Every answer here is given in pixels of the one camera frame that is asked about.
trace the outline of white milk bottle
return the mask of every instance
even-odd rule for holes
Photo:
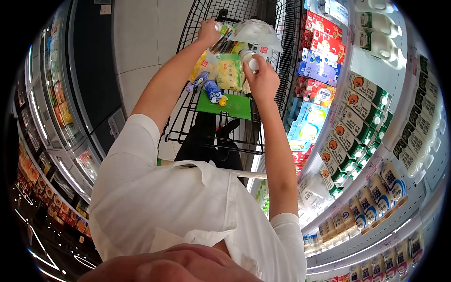
[[[357,0],[355,7],[362,12],[375,12],[390,14],[398,8],[388,0]]]
[[[405,68],[407,60],[402,55],[400,48],[386,35],[358,30],[360,48],[365,50],[375,59],[383,61],[391,68],[400,70]]]
[[[382,33],[390,38],[402,36],[401,27],[384,14],[361,12],[357,15],[360,15],[357,26],[363,30]]]

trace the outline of black shoe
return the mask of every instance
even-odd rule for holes
[[[221,139],[228,139],[230,132],[239,126],[239,120],[232,120],[220,129],[216,130],[216,136]]]

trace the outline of black pants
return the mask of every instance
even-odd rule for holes
[[[235,150],[221,147],[218,147],[216,150],[214,147],[204,146],[204,144],[214,145],[214,138],[209,138],[208,136],[214,137],[215,133],[216,116],[214,114],[198,112],[195,124],[190,128],[174,161],[190,160],[209,162],[212,160],[216,167],[242,171],[243,165],[239,153],[236,151],[238,147],[235,143],[231,141],[218,141],[218,145]],[[238,179],[244,184],[242,177],[238,177]]]

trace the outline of person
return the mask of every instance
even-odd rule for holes
[[[228,149],[236,145],[218,143],[222,150],[208,157],[205,152],[215,149],[196,143],[212,134],[228,136],[236,122],[215,132],[214,116],[198,113],[180,149],[184,156],[179,152],[173,164],[156,165],[180,90],[219,37],[213,19],[201,22],[197,40],[146,86],[101,164],[89,226],[104,262],[80,281],[305,281],[295,166],[274,101],[280,81],[269,62],[253,55],[256,74],[244,64],[265,132],[269,221],[236,175],[216,167],[239,166],[239,154]]]

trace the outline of person's arm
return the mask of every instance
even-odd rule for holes
[[[215,20],[201,22],[196,42],[182,49],[153,76],[139,98],[133,114],[144,114],[157,125],[160,134],[179,99],[180,92],[199,57],[219,40]]]
[[[265,132],[265,164],[271,201],[269,220],[281,213],[292,213],[297,216],[298,192],[295,163],[277,104],[274,101],[280,84],[279,76],[263,57],[259,55],[253,55],[253,57],[258,62],[258,73],[253,74],[246,63],[244,63],[244,73],[249,81],[252,97],[257,104]]]

